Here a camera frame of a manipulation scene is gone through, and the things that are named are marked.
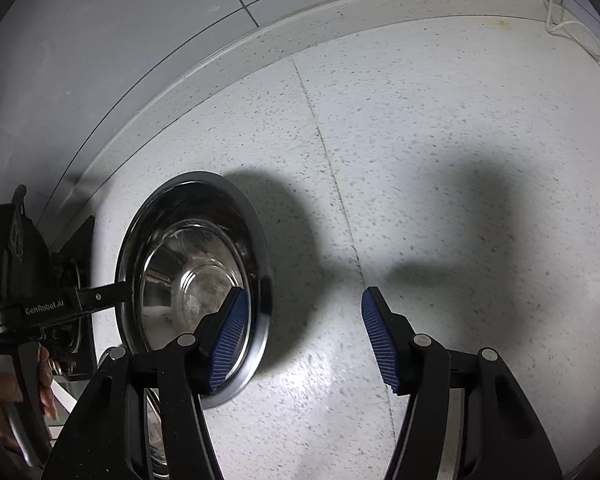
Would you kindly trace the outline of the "person's left hand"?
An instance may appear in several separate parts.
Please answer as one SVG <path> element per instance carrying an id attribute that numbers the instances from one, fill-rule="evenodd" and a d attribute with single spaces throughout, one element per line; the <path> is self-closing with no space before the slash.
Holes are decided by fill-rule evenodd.
<path id="1" fill-rule="evenodd" d="M 40 387 L 40 402 L 43 413 L 50 419 L 57 417 L 57 410 L 54 401 L 54 395 L 50 386 L 53 382 L 53 373 L 48 364 L 48 351 L 41 347 L 38 349 L 38 386 Z M 3 410 L 3 405 L 7 402 L 14 402 L 18 393 L 17 379 L 13 374 L 0 373 L 0 442 L 4 448 L 12 452 L 19 452 L 20 446 L 10 429 L 8 419 Z"/>

